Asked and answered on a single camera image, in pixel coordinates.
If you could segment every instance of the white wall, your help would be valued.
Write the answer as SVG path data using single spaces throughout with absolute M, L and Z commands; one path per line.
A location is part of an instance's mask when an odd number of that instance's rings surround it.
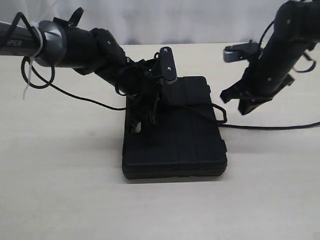
M 16 12 L 38 21 L 56 0 L 1 0 L 0 20 Z M 109 29 L 120 44 L 241 42 L 259 39 L 285 0 L 58 0 L 46 19 L 85 12 L 79 27 Z

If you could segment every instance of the white table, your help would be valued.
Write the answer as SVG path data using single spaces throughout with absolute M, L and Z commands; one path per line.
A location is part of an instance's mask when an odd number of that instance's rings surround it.
M 205 76 L 230 124 L 320 120 L 320 67 L 248 116 L 219 98 L 246 62 L 224 63 L 226 44 L 171 45 L 179 76 Z M 159 45 L 124 46 L 134 60 Z M 315 50 L 312 56 L 319 57 Z M 318 240 L 320 128 L 221 129 L 228 168 L 216 181 L 128 181 L 121 169 L 124 112 L 30 88 L 20 57 L 0 57 L 1 240 Z M 297 68 L 309 63 L 301 61 Z M 43 71 L 47 76 L 49 70 Z M 34 83 L 40 83 L 35 77 Z M 112 106 L 125 99 L 94 74 L 57 69 L 54 83 Z

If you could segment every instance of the black plastic case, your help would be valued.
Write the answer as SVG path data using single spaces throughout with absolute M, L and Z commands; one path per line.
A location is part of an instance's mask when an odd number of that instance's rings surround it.
M 180 77 L 165 91 L 175 105 L 210 103 L 210 87 L 203 76 Z M 208 105 L 193 106 L 213 120 Z M 159 110 L 158 125 L 129 132 L 130 111 L 125 116 L 122 170 L 127 179 L 220 176 L 227 167 L 227 148 L 216 124 L 186 109 Z

